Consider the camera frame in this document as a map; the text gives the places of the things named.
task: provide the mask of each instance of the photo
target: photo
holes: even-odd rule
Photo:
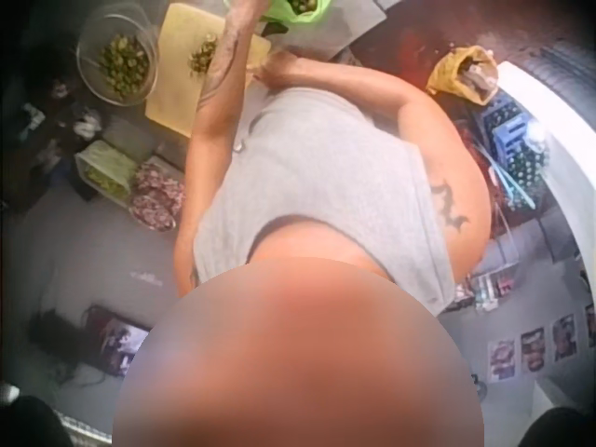
[[[489,344],[489,379],[500,382],[515,376],[515,340]]]
[[[577,353],[576,322],[573,314],[552,323],[552,342],[555,346],[555,361],[567,359]]]
[[[521,335],[521,352],[521,369],[525,373],[536,373],[544,367],[544,328],[537,328]]]
[[[88,312],[87,353],[89,364],[116,376],[125,376],[148,330],[99,306]]]
[[[126,375],[147,332],[113,318],[102,331],[100,357],[108,371]]]
[[[586,306],[586,325],[588,326],[588,346],[596,346],[596,317],[594,317],[594,304]]]

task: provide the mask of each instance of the gray t-shirt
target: gray t-shirt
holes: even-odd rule
[[[195,240],[205,282],[248,261],[270,223],[301,216],[352,238],[438,315],[454,277],[418,148],[329,92],[291,88],[269,103],[235,154]]]

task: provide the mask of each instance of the picture on wall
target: picture on wall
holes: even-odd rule
[[[596,317],[594,316],[594,303],[586,306],[586,325],[588,326],[588,346],[596,346]]]
[[[521,370],[537,373],[544,368],[546,354],[544,328],[537,328],[521,335]]]
[[[576,320],[573,314],[552,323],[552,343],[555,361],[567,359],[577,353]]]
[[[515,376],[515,340],[491,342],[488,358],[491,382],[501,382]]]

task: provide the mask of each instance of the yellow cutting board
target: yellow cutting board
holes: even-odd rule
[[[182,3],[169,6],[159,35],[159,64],[154,91],[147,98],[145,115],[155,122],[190,137],[204,75],[191,75],[188,58],[209,33],[221,35],[224,19]],[[262,61],[271,43],[252,37],[248,64]]]

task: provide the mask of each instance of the plastic container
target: plastic container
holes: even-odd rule
[[[76,161],[76,168],[83,182],[114,201],[117,205],[123,208],[129,206],[130,183],[139,168],[137,163],[102,140],[93,142],[83,152],[75,154],[74,160]],[[123,196],[115,196],[102,188],[97,182],[89,178],[89,168],[96,169],[102,176],[120,185],[125,191],[125,194]]]
[[[134,35],[149,59],[149,70],[135,94],[120,99],[100,72],[102,50],[117,34]],[[153,91],[157,81],[157,44],[153,26],[138,5],[110,5],[91,14],[81,32],[76,48],[76,63],[87,87],[98,97],[114,105],[136,105]]]
[[[230,0],[223,0],[227,7],[230,7]],[[318,0],[317,9],[304,14],[296,14],[291,8],[288,0],[273,0],[271,7],[264,13],[264,21],[276,21],[279,23],[316,23],[320,21],[332,0]]]

